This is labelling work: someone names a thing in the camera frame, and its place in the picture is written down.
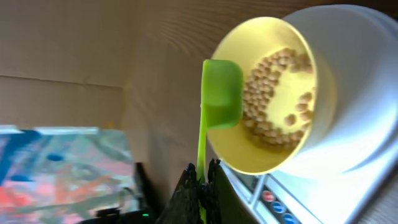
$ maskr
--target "digital scale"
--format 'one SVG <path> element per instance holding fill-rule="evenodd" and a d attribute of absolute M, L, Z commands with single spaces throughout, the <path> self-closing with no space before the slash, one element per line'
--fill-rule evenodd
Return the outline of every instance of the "digital scale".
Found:
<path fill-rule="evenodd" d="M 316 148 L 278 171 L 223 169 L 259 223 L 352 223 L 397 167 L 398 24 L 352 5 L 311 7 L 284 20 L 333 69 L 334 125 Z"/>

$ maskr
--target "scoop handle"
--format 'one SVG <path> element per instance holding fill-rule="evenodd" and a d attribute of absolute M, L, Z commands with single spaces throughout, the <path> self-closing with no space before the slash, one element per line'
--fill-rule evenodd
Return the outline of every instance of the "scoop handle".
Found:
<path fill-rule="evenodd" d="M 199 126 L 199 143 L 198 143 L 198 164 L 197 164 L 197 180 L 205 183 L 206 169 L 206 134 L 207 123 L 205 116 L 205 107 L 200 109 L 200 126 Z"/>

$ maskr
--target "yellow bowl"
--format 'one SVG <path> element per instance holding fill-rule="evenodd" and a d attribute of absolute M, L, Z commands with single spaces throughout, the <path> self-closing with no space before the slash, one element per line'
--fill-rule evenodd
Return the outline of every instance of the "yellow bowl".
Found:
<path fill-rule="evenodd" d="M 209 130 L 208 139 L 217 155 L 239 172 L 265 174 L 275 170 L 299 150 L 306 151 L 322 140 L 332 121 L 336 97 L 330 70 L 318 55 L 314 55 L 300 32 L 289 23 L 273 17 L 248 20 L 221 41 L 212 58 L 236 62 L 246 79 L 262 58 L 285 47 L 296 50 L 298 54 L 307 53 L 313 65 L 313 73 L 284 72 L 275 89 L 275 97 L 269 103 L 270 109 L 267 108 L 268 118 L 284 131 L 300 129 L 303 121 L 297 119 L 295 125 L 288 127 L 283 122 L 287 113 L 281 111 L 294 111 L 298 97 L 316 87 L 313 94 L 315 100 L 310 105 L 313 109 L 312 125 L 294 150 L 264 148 L 254 144 L 248 138 L 242 121 L 231 129 Z"/>

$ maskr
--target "measuring scoop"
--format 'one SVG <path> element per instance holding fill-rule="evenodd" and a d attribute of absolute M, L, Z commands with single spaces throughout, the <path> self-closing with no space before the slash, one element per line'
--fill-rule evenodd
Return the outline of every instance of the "measuring scoop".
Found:
<path fill-rule="evenodd" d="M 197 179 L 205 182 L 208 129 L 232 128 L 242 117 L 243 72 L 229 60 L 205 60 L 201 77 L 201 113 Z"/>

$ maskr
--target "blue button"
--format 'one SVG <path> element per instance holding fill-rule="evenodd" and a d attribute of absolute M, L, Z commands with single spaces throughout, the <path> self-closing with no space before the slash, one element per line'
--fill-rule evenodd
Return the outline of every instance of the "blue button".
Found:
<path fill-rule="evenodd" d="M 296 224 L 296 219 L 292 214 L 286 213 L 282 216 L 285 224 Z"/>
<path fill-rule="evenodd" d="M 284 213 L 286 212 L 286 208 L 280 202 L 272 202 L 271 203 L 272 209 L 274 209 L 277 213 Z"/>

